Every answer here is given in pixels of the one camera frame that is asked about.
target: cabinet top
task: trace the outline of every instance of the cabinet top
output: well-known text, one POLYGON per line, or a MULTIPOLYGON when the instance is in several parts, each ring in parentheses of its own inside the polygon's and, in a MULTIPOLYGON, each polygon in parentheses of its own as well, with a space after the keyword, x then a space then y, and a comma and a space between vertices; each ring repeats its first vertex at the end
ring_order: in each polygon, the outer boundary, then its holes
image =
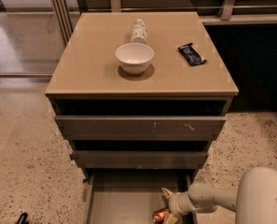
POLYGON ((48 97, 233 96, 238 89, 196 12, 83 13, 48 84, 48 97), (131 42, 132 23, 146 24, 155 56, 139 76, 118 65, 116 49, 131 42), (190 66, 187 43, 207 63, 190 66))

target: glass wall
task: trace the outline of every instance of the glass wall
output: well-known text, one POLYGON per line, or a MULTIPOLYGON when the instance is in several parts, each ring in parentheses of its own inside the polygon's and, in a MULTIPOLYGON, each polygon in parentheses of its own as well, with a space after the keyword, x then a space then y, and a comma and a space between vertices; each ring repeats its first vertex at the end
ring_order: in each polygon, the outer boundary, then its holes
POLYGON ((277 0, 236 0, 233 14, 277 14, 277 0))
MULTIPOLYGON (((76 0, 65 0, 73 26, 76 0)), ((0 76, 51 75, 64 50, 51 0, 0 0, 0 76)))

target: white robot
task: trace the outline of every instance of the white robot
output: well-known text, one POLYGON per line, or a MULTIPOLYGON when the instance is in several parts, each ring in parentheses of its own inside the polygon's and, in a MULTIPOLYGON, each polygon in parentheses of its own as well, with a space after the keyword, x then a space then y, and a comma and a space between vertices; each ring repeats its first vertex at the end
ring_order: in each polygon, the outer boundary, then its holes
POLYGON ((277 172, 269 168, 254 168, 242 177, 238 190, 214 189, 193 183, 188 191, 172 193, 163 188, 169 201, 164 224, 194 213, 212 213, 222 206, 236 213, 236 224, 277 224, 277 172))

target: ceramic bowl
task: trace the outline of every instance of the ceramic bowl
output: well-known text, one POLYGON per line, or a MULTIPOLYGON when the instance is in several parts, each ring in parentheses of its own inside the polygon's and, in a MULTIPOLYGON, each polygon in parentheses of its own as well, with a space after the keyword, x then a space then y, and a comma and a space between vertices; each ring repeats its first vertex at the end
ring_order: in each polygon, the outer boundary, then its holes
POLYGON ((143 73, 154 57, 154 50, 141 43, 129 43, 120 46, 116 51, 119 64, 131 75, 143 73))

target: gray drawer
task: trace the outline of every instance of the gray drawer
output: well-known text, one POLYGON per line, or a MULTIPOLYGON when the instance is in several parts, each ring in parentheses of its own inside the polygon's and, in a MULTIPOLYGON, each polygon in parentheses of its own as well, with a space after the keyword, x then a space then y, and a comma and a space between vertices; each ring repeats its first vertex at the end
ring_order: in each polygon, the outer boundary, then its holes
POLYGON ((198 170, 206 162, 208 154, 166 151, 73 151, 72 157, 80 168, 198 170))
POLYGON ((56 116, 68 140, 208 140, 217 138, 225 117, 56 116))

